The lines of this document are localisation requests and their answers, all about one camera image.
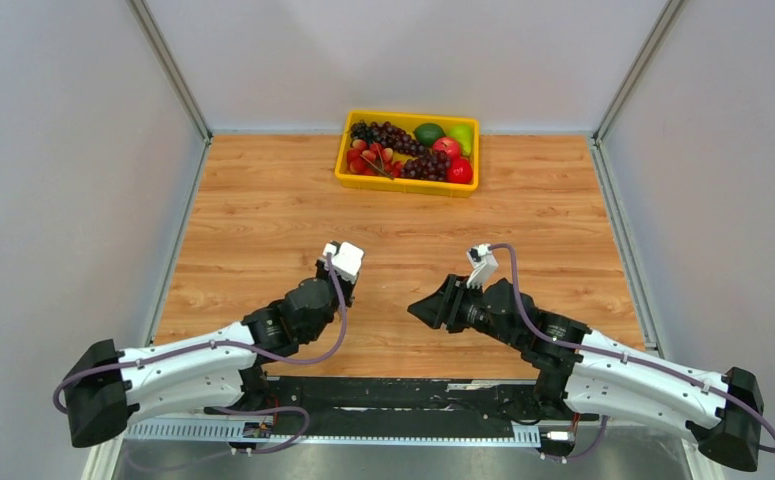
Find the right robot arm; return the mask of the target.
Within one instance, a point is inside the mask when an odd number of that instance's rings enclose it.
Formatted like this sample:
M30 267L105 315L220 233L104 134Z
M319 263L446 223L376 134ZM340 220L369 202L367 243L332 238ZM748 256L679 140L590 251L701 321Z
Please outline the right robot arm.
M537 307L506 279L480 289L449 275L408 311L432 329L472 329L516 350L539 372L534 403L547 417L571 412L637 422L695 443L724 467L758 469L763 399L748 370L719 373L653 357Z

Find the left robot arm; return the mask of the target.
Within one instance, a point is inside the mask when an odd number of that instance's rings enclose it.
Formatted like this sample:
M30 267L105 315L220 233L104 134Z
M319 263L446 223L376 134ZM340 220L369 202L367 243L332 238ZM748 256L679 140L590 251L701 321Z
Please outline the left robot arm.
M319 363L342 344L362 263L325 255L316 267L283 298L211 333L140 348L119 349L111 339L90 345L52 394L67 418L72 446L99 445L170 413L228 412L234 406L260 412L269 399L264 364ZM301 346L335 319L340 339L319 356L299 357Z

